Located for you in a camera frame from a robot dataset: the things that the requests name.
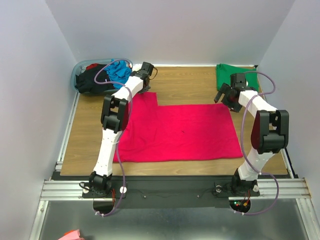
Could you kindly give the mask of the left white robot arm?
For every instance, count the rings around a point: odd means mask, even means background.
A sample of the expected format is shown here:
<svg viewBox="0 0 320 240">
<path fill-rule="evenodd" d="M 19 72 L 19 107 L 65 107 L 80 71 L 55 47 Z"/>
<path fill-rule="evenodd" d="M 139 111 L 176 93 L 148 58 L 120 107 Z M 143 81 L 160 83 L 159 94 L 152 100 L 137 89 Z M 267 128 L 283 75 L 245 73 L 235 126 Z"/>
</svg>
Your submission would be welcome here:
<svg viewBox="0 0 320 240">
<path fill-rule="evenodd" d="M 87 187 L 100 197 L 106 197 L 111 193 L 113 159 L 117 144 L 130 119 L 133 97 L 150 89 L 149 84 L 154 68 L 154 65 L 149 62 L 134 64 L 126 83 L 119 83 L 121 88 L 111 95 L 106 95 L 103 99 L 100 118 L 101 146 Z"/>
</svg>

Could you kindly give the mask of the pink red t shirt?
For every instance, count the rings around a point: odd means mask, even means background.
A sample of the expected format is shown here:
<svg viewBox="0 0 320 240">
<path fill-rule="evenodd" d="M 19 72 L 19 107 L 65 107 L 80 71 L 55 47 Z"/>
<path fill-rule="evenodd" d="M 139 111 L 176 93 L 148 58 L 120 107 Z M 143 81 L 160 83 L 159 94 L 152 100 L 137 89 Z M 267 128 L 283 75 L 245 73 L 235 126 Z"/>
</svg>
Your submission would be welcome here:
<svg viewBox="0 0 320 240">
<path fill-rule="evenodd" d="M 114 161 L 208 161 L 243 156 L 229 109 L 221 104 L 159 105 L 137 94 Z"/>
</svg>

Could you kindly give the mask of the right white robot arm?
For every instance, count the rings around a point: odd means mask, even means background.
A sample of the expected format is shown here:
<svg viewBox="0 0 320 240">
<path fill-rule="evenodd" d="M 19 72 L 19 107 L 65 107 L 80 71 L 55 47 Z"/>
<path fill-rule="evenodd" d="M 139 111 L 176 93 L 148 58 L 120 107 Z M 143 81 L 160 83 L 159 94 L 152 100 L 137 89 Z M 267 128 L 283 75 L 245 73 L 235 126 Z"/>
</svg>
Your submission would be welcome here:
<svg viewBox="0 0 320 240">
<path fill-rule="evenodd" d="M 289 143 L 289 112 L 270 105 L 247 83 L 244 73 L 230 75 L 230 83 L 223 83 L 215 102 L 221 101 L 231 111 L 250 113 L 254 118 L 251 131 L 251 149 L 244 153 L 244 163 L 236 169 L 230 182 L 230 191 L 234 195 L 258 192 L 257 179 L 262 175 L 265 164 L 275 154 L 285 149 Z"/>
</svg>

